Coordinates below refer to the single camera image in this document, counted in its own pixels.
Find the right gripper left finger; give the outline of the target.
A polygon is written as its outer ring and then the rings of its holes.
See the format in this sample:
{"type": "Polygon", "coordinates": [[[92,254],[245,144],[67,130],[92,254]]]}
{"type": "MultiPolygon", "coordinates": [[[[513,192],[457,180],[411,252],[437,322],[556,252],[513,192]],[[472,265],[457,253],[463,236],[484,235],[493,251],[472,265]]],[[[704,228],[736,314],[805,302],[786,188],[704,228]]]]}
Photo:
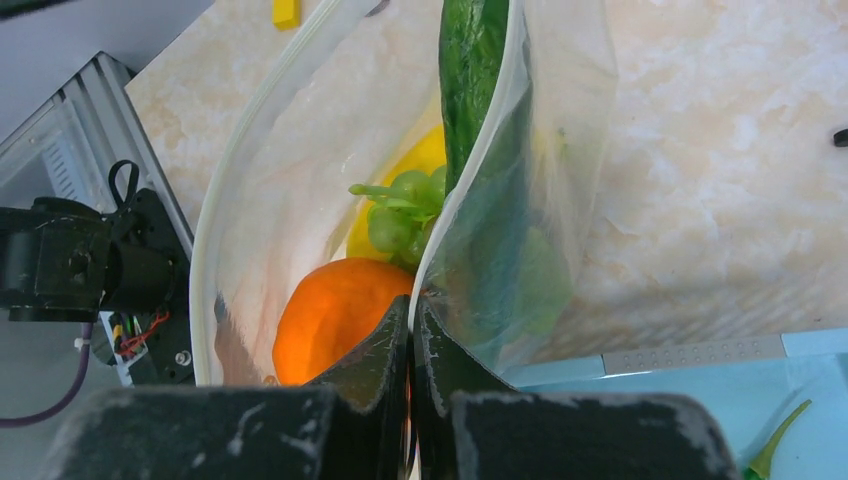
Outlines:
{"type": "Polygon", "coordinates": [[[409,300],[300,387],[144,387],[93,397],[40,479],[398,479],[409,300]]]}

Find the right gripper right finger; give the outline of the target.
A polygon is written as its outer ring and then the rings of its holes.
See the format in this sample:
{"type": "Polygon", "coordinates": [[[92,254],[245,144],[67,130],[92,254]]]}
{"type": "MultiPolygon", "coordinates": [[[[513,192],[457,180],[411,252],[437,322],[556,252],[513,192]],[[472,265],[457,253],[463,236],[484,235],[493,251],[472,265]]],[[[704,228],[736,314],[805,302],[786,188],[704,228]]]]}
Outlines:
{"type": "Polygon", "coordinates": [[[414,418],[424,479],[736,479],[716,421],[693,399],[524,393],[413,312],[414,418]]]}

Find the orange fruit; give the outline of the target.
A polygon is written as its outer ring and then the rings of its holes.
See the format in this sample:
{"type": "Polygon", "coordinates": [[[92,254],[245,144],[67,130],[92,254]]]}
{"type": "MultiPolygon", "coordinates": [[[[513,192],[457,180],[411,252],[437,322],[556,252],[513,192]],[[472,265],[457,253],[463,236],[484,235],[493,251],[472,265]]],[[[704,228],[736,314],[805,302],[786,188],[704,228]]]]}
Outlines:
{"type": "Polygon", "coordinates": [[[408,295],[414,277],[374,259],[353,257],[323,265],[295,288],[272,347],[281,385],[303,385],[333,366],[377,327],[394,299],[408,295]]]}

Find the green cucumber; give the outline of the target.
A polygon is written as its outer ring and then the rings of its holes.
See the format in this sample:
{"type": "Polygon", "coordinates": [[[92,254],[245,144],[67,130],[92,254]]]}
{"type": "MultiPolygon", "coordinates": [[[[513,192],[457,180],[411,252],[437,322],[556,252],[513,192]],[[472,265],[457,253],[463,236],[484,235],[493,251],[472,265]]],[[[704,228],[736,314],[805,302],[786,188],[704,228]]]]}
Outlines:
{"type": "MultiPolygon", "coordinates": [[[[457,189],[490,109],[506,44],[506,1],[443,5],[439,75],[447,183],[457,189]]],[[[450,300],[448,326],[469,345],[495,340],[509,327],[528,230],[524,137],[532,92],[496,124],[488,148],[443,240],[450,300]]]]}

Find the clear dotted zip bag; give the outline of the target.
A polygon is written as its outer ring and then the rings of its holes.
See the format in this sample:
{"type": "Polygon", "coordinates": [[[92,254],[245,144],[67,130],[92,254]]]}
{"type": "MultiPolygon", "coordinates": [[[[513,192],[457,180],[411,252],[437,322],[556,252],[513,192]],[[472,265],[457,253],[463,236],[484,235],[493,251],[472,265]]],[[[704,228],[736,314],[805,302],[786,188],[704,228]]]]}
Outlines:
{"type": "Polygon", "coordinates": [[[491,371],[526,362],[571,300],[604,160],[617,66],[601,1],[506,1],[490,109],[447,183],[439,44],[447,1],[323,1],[248,104],[203,203],[190,322],[200,385],[278,383],[279,319],[301,280],[361,257],[414,277],[445,330],[491,371]],[[443,240],[523,89],[528,230],[508,329],[448,326],[443,240]]]}

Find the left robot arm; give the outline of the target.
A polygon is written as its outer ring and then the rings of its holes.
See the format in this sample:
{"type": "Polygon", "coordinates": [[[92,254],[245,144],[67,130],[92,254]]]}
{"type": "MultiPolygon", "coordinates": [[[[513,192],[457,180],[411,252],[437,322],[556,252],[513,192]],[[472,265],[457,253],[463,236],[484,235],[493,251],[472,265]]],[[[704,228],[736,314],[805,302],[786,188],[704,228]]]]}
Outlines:
{"type": "Polygon", "coordinates": [[[140,168],[109,171],[116,208],[38,197],[1,210],[1,307],[12,321],[99,322],[132,383],[194,381],[190,259],[140,168]]]}

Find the yellow block left side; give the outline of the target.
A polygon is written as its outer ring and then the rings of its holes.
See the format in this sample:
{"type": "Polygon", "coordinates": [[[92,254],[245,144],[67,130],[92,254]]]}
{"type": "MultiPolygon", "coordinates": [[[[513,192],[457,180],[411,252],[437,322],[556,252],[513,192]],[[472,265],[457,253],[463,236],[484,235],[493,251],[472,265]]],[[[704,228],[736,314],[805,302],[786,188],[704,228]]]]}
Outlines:
{"type": "Polygon", "coordinates": [[[271,23],[279,31],[298,28],[301,25],[301,0],[272,0],[271,23]]]}

